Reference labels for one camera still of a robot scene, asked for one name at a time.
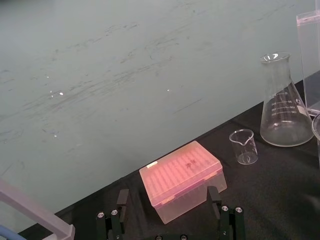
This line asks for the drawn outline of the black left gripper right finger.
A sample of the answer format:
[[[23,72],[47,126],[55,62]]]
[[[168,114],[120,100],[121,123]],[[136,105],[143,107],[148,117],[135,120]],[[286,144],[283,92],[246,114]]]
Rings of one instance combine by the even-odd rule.
[[[210,213],[217,221],[216,240],[245,240],[246,229],[244,209],[223,204],[220,193],[215,186],[207,187],[207,204]]]

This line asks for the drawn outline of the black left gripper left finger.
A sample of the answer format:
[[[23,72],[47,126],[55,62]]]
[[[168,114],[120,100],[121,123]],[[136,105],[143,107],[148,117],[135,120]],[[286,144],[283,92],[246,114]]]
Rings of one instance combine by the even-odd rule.
[[[119,191],[116,206],[110,212],[99,211],[96,214],[96,239],[108,240],[111,233],[113,240],[123,240],[125,234],[130,190]]]

